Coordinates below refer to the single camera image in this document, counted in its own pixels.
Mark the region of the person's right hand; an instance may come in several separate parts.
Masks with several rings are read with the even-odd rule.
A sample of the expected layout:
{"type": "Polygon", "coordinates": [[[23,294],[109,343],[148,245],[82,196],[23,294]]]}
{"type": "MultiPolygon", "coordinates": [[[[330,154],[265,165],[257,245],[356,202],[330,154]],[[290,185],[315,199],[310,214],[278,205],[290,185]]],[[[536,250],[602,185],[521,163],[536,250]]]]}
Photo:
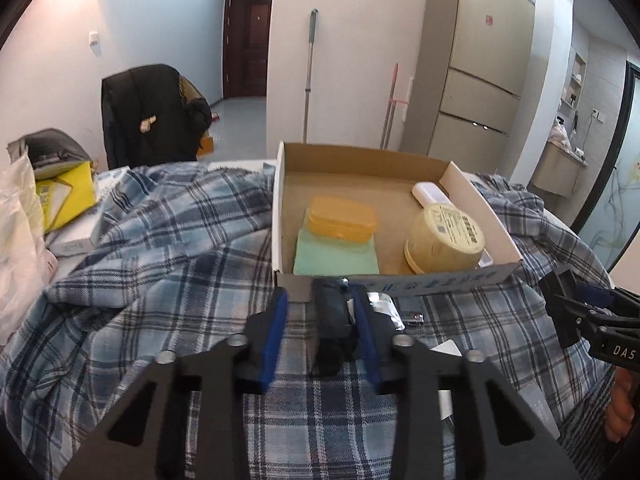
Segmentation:
{"type": "Polygon", "coordinates": [[[615,371],[604,423],[606,437],[611,442],[620,442],[631,430],[634,421],[632,400],[637,386],[638,380],[629,370],[618,368],[615,371]]]}

